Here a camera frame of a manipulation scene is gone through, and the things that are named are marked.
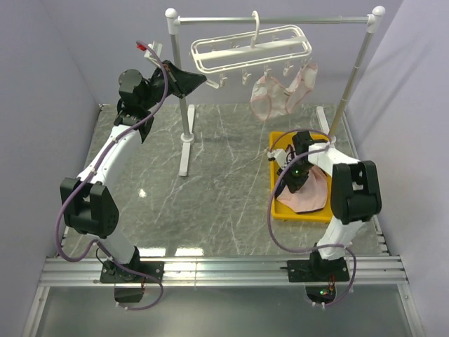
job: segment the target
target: marble tabletop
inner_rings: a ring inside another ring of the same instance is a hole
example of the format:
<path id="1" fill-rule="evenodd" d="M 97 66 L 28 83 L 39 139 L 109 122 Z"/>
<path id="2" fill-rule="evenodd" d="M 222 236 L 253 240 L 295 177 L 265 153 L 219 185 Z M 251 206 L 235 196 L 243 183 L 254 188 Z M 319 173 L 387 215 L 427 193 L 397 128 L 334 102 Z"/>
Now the marble tabletop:
<path id="1" fill-rule="evenodd" d="M 315 109 L 298 105 L 291 115 L 261 122 L 248 104 L 197 105 L 189 175 L 179 177 L 180 108 L 164 105 L 111 191 L 123 233 L 142 256 L 285 254 L 267 230 L 269 132 L 319 128 Z M 324 111 L 331 122 L 335 106 L 324 105 Z M 115 114 L 115 106 L 102 107 L 87 162 L 106 141 Z M 352 155 L 343 125 L 336 147 Z M 278 240 L 295 248 L 313 246 L 327 227 L 280 220 L 273 225 Z M 88 240 L 69 229 L 64 249 L 77 256 Z M 372 222 L 360 229 L 351 247 L 358 255 L 381 253 Z"/>

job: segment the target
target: yellow plastic container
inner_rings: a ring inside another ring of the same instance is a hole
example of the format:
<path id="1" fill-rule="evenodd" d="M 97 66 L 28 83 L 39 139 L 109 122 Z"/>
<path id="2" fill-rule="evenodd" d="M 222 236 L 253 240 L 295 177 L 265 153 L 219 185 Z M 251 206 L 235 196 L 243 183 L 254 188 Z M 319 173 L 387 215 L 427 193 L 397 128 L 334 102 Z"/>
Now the yellow plastic container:
<path id="1" fill-rule="evenodd" d="M 272 131 L 269 134 L 269 146 L 271 147 L 274 144 L 274 141 L 282 135 L 281 131 Z M 286 149 L 288 144 L 292 144 L 292 137 L 295 133 L 289 133 L 280 139 L 277 142 L 274 149 Z M 326 137 L 313 133 L 311 135 L 313 139 L 326 139 Z M 278 175 L 276 172 L 279 170 L 279 165 L 275 161 L 271 161 L 269 163 L 269 174 L 270 174 L 270 186 L 271 191 L 273 192 L 274 184 L 278 179 Z M 306 214 L 296 214 L 287 206 L 283 205 L 277 200 L 274 200 L 272 204 L 272 215 L 275 219 L 281 220 L 301 220 L 301 221 L 313 221 L 317 223 L 329 223 L 330 219 L 332 219 L 332 210 L 330 209 L 330 186 L 332 185 L 332 178 L 327 175 L 328 178 L 328 201 L 324 206 L 324 209 L 321 209 L 317 212 L 306 213 Z"/>

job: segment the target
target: vertical metal pole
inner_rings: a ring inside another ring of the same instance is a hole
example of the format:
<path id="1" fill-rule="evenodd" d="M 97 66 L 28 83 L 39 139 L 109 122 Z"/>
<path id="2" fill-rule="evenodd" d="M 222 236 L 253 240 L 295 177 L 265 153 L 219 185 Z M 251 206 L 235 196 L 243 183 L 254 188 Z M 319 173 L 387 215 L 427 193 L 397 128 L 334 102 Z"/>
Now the vertical metal pole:
<path id="1" fill-rule="evenodd" d="M 180 54 L 180 43 L 178 39 L 178 27 L 175 26 L 174 21 L 177 19 L 177 12 L 173 8 L 169 8 L 166 11 L 167 23 L 168 23 L 168 32 L 170 33 L 171 38 L 171 46 L 173 49 L 173 58 L 175 61 L 175 66 L 179 69 L 181 68 L 181 54 Z M 180 98 L 180 109 L 181 109 L 181 119 L 182 119 L 182 128 L 184 130 L 184 134 L 182 135 L 182 139 L 184 141 L 189 142 L 194 135 L 190 133 L 189 129 L 189 117 L 187 115 L 187 101 L 185 98 Z"/>
<path id="2" fill-rule="evenodd" d="M 370 44 L 372 37 L 373 37 L 372 33 L 366 32 L 365 38 L 363 39 L 362 47 L 360 48 L 360 51 L 358 52 L 356 63 L 354 64 L 354 67 L 352 68 L 352 72 L 351 72 L 351 75 L 349 76 L 349 80 L 348 80 L 348 83 L 346 84 L 346 88 L 344 89 L 342 99 L 340 100 L 340 104 L 338 105 L 334 120 L 332 122 L 332 125 L 330 126 L 329 136 L 331 138 L 333 136 L 335 136 L 335 132 L 337 131 L 337 127 L 341 120 L 342 113 L 343 113 L 343 111 L 346 107 L 346 104 L 348 102 L 349 95 L 351 95 L 352 86 L 354 85 L 354 82 L 356 81 L 358 70 L 360 69 L 361 63 L 363 62 L 363 58 L 365 57 L 366 50 L 368 49 L 368 45 Z"/>
<path id="3" fill-rule="evenodd" d="M 333 138 L 335 136 L 335 132 L 337 131 L 338 124 L 341 120 L 342 114 L 348 102 L 349 96 L 351 95 L 352 86 L 357 78 L 358 70 L 363 62 L 363 58 L 365 57 L 366 50 L 370 45 L 371 38 L 374 33 L 376 33 L 379 28 L 380 22 L 382 21 L 382 17 L 385 14 L 385 8 L 382 6 L 378 6 L 373 9 L 373 14 L 368 15 L 368 28 L 366 30 L 365 38 L 363 39 L 362 46 L 360 47 L 360 51 L 358 52 L 356 63 L 354 64 L 354 68 L 352 68 L 351 75 L 349 76 L 348 83 L 346 84 L 346 88 L 344 89 L 344 93 L 342 99 L 340 100 L 340 104 L 338 105 L 337 112 L 335 114 L 332 125 L 330 126 L 329 136 Z"/>

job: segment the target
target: white wall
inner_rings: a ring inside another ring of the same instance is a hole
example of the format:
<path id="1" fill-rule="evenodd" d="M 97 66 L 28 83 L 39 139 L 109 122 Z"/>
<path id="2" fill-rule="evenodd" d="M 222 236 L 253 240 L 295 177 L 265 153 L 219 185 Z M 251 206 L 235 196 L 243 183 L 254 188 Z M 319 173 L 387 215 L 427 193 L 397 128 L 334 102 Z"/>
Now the white wall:
<path id="1" fill-rule="evenodd" d="M 39 0 L 0 5 L 0 335 L 21 336 L 98 106 Z"/>
<path id="2" fill-rule="evenodd" d="M 166 19 L 167 8 L 177 9 L 181 16 L 250 16 L 258 10 L 261 16 L 346 15 L 364 16 L 378 5 L 387 7 L 382 26 L 373 39 L 365 64 L 387 31 L 402 0 L 42 0 L 60 30 L 74 60 L 100 103 L 114 103 L 118 96 L 118 78 L 128 68 L 139 69 L 149 76 L 153 67 L 135 48 L 135 40 L 164 44 L 163 57 L 173 59 Z M 184 26 L 180 33 L 183 67 L 195 71 L 188 55 L 196 39 L 248 32 L 253 25 Z M 343 93 L 365 34 L 363 25 L 303 25 L 311 41 L 314 60 L 319 64 L 315 91 L 309 102 L 337 103 Z M 283 79 L 282 71 L 275 72 Z M 255 81 L 262 75 L 258 69 Z M 202 86 L 192 93 L 193 103 L 248 102 L 252 85 L 243 87 L 241 76 L 228 74 L 229 85 L 220 90 Z"/>
<path id="3" fill-rule="evenodd" d="M 429 337 L 449 319 L 449 38 L 444 0 L 405 0 L 349 104 L 376 162 L 387 243 L 401 254 Z"/>

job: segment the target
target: garment rack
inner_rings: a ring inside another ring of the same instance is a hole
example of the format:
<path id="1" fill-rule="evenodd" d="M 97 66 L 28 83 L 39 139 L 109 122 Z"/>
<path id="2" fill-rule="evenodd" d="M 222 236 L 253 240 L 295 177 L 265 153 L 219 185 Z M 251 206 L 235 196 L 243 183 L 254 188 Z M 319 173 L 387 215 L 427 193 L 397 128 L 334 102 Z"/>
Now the garment rack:
<path id="1" fill-rule="evenodd" d="M 343 16 L 330 16 L 330 17 L 311 17 L 311 16 L 298 16 L 298 17 L 275 17 L 275 18 L 259 18 L 261 24 L 267 25 L 282 25 L 282 24 L 342 24 L 342 23 L 354 23 L 365 24 L 366 34 L 363 39 L 360 50 L 358 51 L 356 62 L 349 75 L 346 88 L 344 89 L 342 98 L 337 108 L 337 113 L 333 119 L 332 125 L 329 130 L 329 136 L 334 138 L 337 125 L 342 117 L 342 113 L 347 105 L 349 96 L 351 95 L 352 86 L 360 69 L 361 63 L 365 57 L 368 46 L 371 39 L 376 33 L 382 17 L 385 14 L 385 8 L 382 6 L 375 7 L 371 14 L 366 16 L 355 17 L 343 17 Z M 179 30 L 183 25 L 201 25 L 201 24 L 254 24 L 255 19 L 252 16 L 248 17 L 235 17 L 235 18 L 183 18 L 177 14 L 174 8 L 169 8 L 166 11 L 166 18 L 168 24 L 168 33 L 170 34 L 171 45 L 173 49 L 173 58 L 176 67 L 182 69 L 181 55 L 180 55 L 180 43 L 179 43 Z M 195 106 L 189 105 L 187 107 L 187 101 L 185 98 L 180 98 L 180 110 L 182 119 L 183 134 L 182 140 L 182 152 L 180 163 L 180 176 L 186 176 L 189 169 L 189 156 L 190 147 L 194 143 L 193 125 L 195 117 Z"/>

